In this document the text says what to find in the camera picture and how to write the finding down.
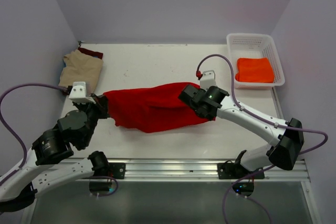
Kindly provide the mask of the red t shirt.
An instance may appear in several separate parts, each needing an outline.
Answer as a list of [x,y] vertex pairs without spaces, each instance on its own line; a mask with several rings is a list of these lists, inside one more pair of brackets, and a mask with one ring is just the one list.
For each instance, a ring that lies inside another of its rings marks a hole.
[[155,133],[208,122],[179,99],[188,82],[152,88],[111,90],[103,95],[116,126]]

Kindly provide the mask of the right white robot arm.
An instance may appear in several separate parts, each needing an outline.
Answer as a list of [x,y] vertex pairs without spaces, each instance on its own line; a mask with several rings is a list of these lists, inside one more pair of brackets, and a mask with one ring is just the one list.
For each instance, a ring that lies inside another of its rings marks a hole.
[[203,90],[188,84],[178,98],[200,118],[231,121],[266,141],[266,145],[238,155],[234,165],[236,176],[246,178],[253,171],[269,165],[283,170],[293,169],[304,138],[301,133],[287,129],[284,120],[246,107],[216,86]]

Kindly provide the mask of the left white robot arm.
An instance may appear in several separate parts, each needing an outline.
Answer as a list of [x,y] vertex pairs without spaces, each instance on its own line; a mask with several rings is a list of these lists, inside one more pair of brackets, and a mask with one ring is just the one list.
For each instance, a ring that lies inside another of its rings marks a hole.
[[12,168],[1,180],[1,212],[15,212],[36,198],[77,179],[109,178],[109,162],[102,151],[58,170],[51,168],[73,156],[71,149],[84,150],[100,119],[109,118],[108,99],[92,95],[93,102],[75,104],[76,109],[59,119],[33,144],[22,165]]

